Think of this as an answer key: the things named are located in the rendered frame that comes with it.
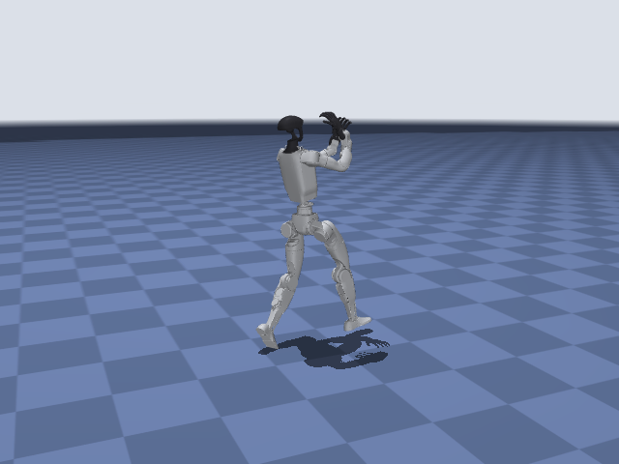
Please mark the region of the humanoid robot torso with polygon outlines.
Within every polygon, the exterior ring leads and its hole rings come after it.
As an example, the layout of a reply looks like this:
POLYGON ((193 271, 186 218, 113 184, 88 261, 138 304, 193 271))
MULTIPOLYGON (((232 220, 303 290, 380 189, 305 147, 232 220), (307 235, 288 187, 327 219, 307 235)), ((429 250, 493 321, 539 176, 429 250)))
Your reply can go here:
POLYGON ((280 152, 280 172, 289 199, 300 203, 297 213, 292 215, 293 231, 302 235, 313 235, 310 226, 315 220, 318 221, 318 214, 312 212, 313 203, 308 201, 317 197, 316 171, 315 167, 301 163, 302 153, 308 151, 301 147, 297 146, 299 150, 292 154, 285 154, 285 149, 280 152))

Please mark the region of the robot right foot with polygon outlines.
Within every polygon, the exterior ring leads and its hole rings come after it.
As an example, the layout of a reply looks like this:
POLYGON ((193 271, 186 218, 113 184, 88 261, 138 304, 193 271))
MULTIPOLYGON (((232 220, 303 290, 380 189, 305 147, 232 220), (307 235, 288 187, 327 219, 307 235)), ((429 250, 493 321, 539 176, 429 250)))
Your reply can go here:
MULTIPOLYGON (((358 317, 358 316, 357 316, 358 317)), ((356 316, 355 316, 356 318, 356 316)), ((353 319, 354 320, 354 319, 353 319)), ((350 320, 346 320, 344 322, 344 330, 345 331, 352 331, 360 326, 364 326, 365 324, 369 323, 371 321, 370 317, 358 317, 358 319, 356 321, 352 321, 351 318, 350 320)))

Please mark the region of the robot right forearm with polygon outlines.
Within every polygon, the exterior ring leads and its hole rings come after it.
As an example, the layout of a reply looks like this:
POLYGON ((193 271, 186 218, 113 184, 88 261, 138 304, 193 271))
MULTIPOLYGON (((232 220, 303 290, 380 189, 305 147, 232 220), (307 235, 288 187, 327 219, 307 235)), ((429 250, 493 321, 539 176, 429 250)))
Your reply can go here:
POLYGON ((341 143, 341 147, 340 147, 340 153, 339 153, 339 157, 340 159, 340 164, 343 167, 348 167, 350 162, 352 161, 352 153, 351 153, 351 149, 352 149, 352 141, 350 139, 350 133, 348 130, 343 130, 342 131, 345 135, 345 139, 340 140, 341 143))

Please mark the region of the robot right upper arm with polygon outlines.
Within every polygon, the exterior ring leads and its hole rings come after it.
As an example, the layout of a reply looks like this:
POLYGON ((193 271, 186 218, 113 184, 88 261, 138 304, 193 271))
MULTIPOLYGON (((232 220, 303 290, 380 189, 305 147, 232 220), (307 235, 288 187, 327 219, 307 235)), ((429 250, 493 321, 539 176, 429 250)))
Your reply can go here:
MULTIPOLYGON (((340 158, 341 159, 341 158, 340 158)), ((340 159, 336 161, 335 159, 322 155, 317 151, 307 151, 302 153, 301 155, 301 163, 304 163, 310 167, 324 167, 331 170, 336 170, 338 172, 344 172, 348 169, 348 167, 343 167, 340 164, 340 159)))

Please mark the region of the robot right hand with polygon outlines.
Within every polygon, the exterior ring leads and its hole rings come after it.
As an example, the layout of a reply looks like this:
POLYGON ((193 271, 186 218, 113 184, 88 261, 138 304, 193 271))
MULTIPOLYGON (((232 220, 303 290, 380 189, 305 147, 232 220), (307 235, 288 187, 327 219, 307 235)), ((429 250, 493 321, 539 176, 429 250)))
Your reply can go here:
POLYGON ((323 121, 323 123, 329 124, 331 126, 333 126, 333 128, 335 130, 337 130, 337 135, 339 136, 339 138, 341 140, 345 139, 345 135, 342 132, 343 130, 345 130, 345 127, 342 127, 340 120, 337 118, 337 116, 333 113, 333 112, 323 112, 320 114, 319 117, 326 117, 329 121, 323 121))

